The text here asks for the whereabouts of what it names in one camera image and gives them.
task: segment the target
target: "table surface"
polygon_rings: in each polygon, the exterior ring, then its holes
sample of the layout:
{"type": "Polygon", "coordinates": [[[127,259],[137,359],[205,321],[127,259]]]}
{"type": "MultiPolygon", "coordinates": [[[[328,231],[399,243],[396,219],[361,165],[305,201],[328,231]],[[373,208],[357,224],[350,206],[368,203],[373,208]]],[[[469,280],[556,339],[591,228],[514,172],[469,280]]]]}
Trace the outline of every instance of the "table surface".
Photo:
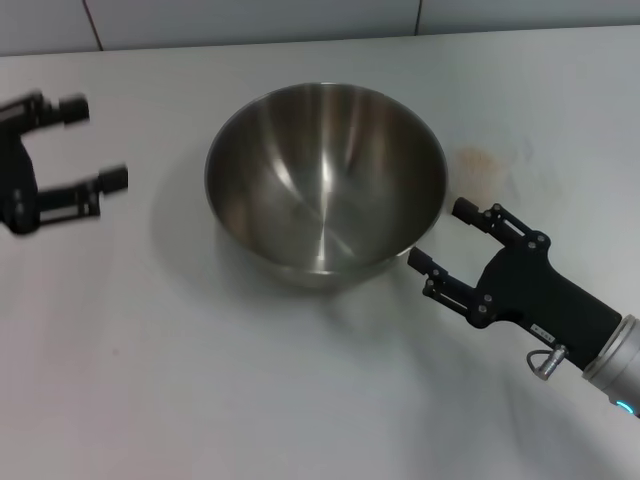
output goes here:
{"type": "MultiPolygon", "coordinates": [[[[358,84],[443,144],[508,131],[500,200],[552,263],[640,311],[640,27],[0,59],[0,98],[84,92],[92,121],[26,141],[44,186],[126,162],[99,222],[2,232],[0,476],[7,479],[625,479],[640,422],[518,327],[475,330],[404,265],[350,291],[285,288],[219,235],[203,185],[242,105],[358,84]]],[[[419,244],[474,283],[497,251],[449,215],[419,244]]]]}

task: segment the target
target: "blue indicator light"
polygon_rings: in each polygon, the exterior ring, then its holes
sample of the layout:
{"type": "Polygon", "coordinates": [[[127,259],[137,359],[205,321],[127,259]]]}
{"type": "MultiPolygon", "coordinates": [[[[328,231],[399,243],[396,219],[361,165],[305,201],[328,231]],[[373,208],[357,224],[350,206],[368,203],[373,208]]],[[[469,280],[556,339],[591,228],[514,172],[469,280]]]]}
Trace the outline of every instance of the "blue indicator light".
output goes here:
{"type": "Polygon", "coordinates": [[[619,407],[624,408],[627,412],[629,412],[631,415],[633,415],[633,408],[631,408],[629,405],[627,405],[626,403],[618,400],[616,402],[616,405],[618,405],[619,407]]]}

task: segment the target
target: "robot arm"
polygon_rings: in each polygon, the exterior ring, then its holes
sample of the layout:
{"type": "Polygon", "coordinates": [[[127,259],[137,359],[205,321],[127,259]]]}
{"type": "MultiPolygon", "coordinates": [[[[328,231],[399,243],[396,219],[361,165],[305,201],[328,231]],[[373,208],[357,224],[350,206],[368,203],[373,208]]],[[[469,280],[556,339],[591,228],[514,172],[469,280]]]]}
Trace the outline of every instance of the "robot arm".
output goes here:
{"type": "Polygon", "coordinates": [[[409,266],[427,276],[423,294],[459,313],[476,328],[510,321],[550,350],[527,356],[534,373],[547,380],[567,359],[609,400],[640,412],[640,321],[622,316],[557,273],[548,259],[551,240],[495,204],[480,212],[459,198],[453,215],[503,245],[473,288],[453,278],[417,248],[409,266]],[[546,354],[535,367],[532,357],[546,354]]]}
{"type": "Polygon", "coordinates": [[[57,124],[70,125],[89,118],[82,96],[58,105],[35,92],[0,106],[0,221],[11,232],[24,235],[39,227],[100,216],[100,194],[125,190],[125,166],[100,172],[72,185],[39,190],[22,135],[57,124]]]}

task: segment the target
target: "bowl rim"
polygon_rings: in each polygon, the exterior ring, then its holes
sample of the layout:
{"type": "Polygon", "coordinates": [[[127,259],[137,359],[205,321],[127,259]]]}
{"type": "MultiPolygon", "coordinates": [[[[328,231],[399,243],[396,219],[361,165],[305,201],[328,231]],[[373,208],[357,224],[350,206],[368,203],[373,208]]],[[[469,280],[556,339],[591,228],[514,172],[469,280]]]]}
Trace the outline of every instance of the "bowl rim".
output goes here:
{"type": "Polygon", "coordinates": [[[351,84],[351,83],[339,83],[339,82],[303,82],[303,83],[295,83],[293,85],[288,85],[288,86],[285,86],[285,87],[277,88],[275,90],[271,90],[271,91],[269,91],[267,93],[264,93],[264,94],[260,95],[259,97],[254,98],[249,103],[246,103],[239,110],[237,110],[233,115],[231,115],[231,117],[229,117],[227,119],[227,121],[224,122],[222,127],[220,127],[220,129],[216,133],[215,137],[213,138],[213,141],[211,142],[211,146],[209,147],[209,151],[207,152],[207,161],[205,162],[205,167],[204,167],[204,187],[205,187],[205,192],[206,192],[206,195],[207,195],[207,202],[209,203],[209,208],[213,212],[213,215],[216,217],[217,222],[222,226],[222,228],[225,231],[225,233],[227,235],[229,235],[231,238],[233,238],[233,240],[235,241],[235,243],[237,245],[239,245],[244,251],[250,253],[251,255],[255,255],[256,257],[258,257],[262,261],[266,262],[267,264],[272,265],[272,266],[274,266],[276,268],[279,268],[281,270],[284,270],[284,271],[287,271],[287,272],[290,272],[290,273],[299,273],[299,274],[307,274],[307,275],[319,275],[319,276],[341,276],[341,275],[348,275],[350,273],[362,272],[363,270],[370,269],[370,268],[373,268],[373,267],[378,266],[378,265],[381,266],[381,265],[384,265],[385,263],[389,263],[389,262],[393,261],[394,259],[396,259],[398,257],[401,257],[402,255],[407,253],[409,250],[411,250],[411,248],[413,248],[420,241],[420,239],[422,239],[427,233],[429,233],[431,231],[431,229],[435,226],[435,224],[440,219],[440,215],[442,215],[442,211],[444,210],[444,206],[445,206],[448,185],[449,185],[449,170],[448,170],[448,167],[447,167],[447,161],[446,161],[446,157],[445,157],[445,154],[444,154],[444,150],[442,149],[442,145],[440,145],[440,142],[438,141],[438,138],[433,133],[433,130],[431,130],[429,125],[427,125],[427,123],[422,119],[422,117],[420,117],[420,115],[418,115],[412,109],[410,109],[409,107],[407,107],[403,103],[399,102],[398,100],[394,99],[393,97],[391,97],[389,95],[386,95],[386,94],[384,94],[382,92],[379,92],[378,90],[374,90],[374,89],[368,88],[368,87],[362,87],[362,86],[359,86],[359,85],[354,85],[354,84],[351,84]],[[416,238],[416,239],[412,240],[411,242],[409,242],[409,244],[407,246],[403,247],[398,253],[396,253],[394,255],[390,255],[390,256],[385,257],[385,258],[372,260],[371,262],[365,263],[363,265],[358,265],[357,267],[354,267],[353,269],[349,269],[349,270],[347,270],[347,269],[345,269],[345,270],[312,270],[312,269],[305,269],[305,268],[294,267],[294,266],[287,265],[287,264],[284,264],[284,263],[278,263],[278,262],[275,262],[271,258],[265,257],[261,253],[257,252],[255,249],[250,248],[249,246],[247,246],[244,242],[242,242],[240,239],[238,239],[238,237],[236,235],[234,235],[233,232],[231,232],[227,228],[225,223],[220,219],[220,216],[218,215],[218,212],[216,211],[216,208],[215,208],[215,206],[213,204],[213,201],[211,199],[211,194],[209,193],[208,178],[209,178],[209,169],[211,168],[211,165],[213,164],[213,155],[212,155],[213,150],[215,149],[216,144],[219,142],[220,136],[222,135],[222,133],[229,127],[229,125],[236,118],[238,118],[240,115],[242,115],[246,110],[251,108],[256,103],[264,100],[265,98],[273,96],[273,95],[275,95],[275,94],[277,94],[277,93],[279,93],[281,91],[289,90],[289,89],[297,89],[297,88],[301,88],[301,87],[308,87],[308,86],[319,86],[319,85],[334,85],[334,86],[339,86],[339,87],[349,87],[349,88],[353,88],[355,90],[362,90],[362,91],[365,91],[365,92],[369,92],[369,93],[373,93],[373,94],[381,95],[381,96],[385,97],[391,103],[393,103],[396,106],[398,106],[401,110],[406,111],[410,116],[412,116],[415,120],[417,120],[419,124],[422,125],[422,127],[425,129],[425,132],[433,140],[433,142],[435,144],[435,147],[436,147],[438,153],[440,154],[440,158],[442,160],[442,168],[443,168],[443,173],[444,173],[443,195],[442,195],[442,198],[440,199],[440,207],[438,208],[438,211],[437,211],[436,215],[433,217],[433,220],[431,221],[429,226],[418,236],[418,238],[416,238]]]}

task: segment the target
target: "stainless steel bowl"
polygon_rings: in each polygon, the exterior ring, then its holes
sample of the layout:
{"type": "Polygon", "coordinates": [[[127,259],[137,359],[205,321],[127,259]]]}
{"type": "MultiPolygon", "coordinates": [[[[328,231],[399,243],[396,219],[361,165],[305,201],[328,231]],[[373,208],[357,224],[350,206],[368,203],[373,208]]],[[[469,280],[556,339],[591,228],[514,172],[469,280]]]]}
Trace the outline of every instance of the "stainless steel bowl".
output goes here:
{"type": "Polygon", "coordinates": [[[446,181],[442,149],[417,115],[329,83],[246,105],[216,136],[205,173],[233,238],[311,287],[367,278],[406,252],[438,218],[446,181]]]}

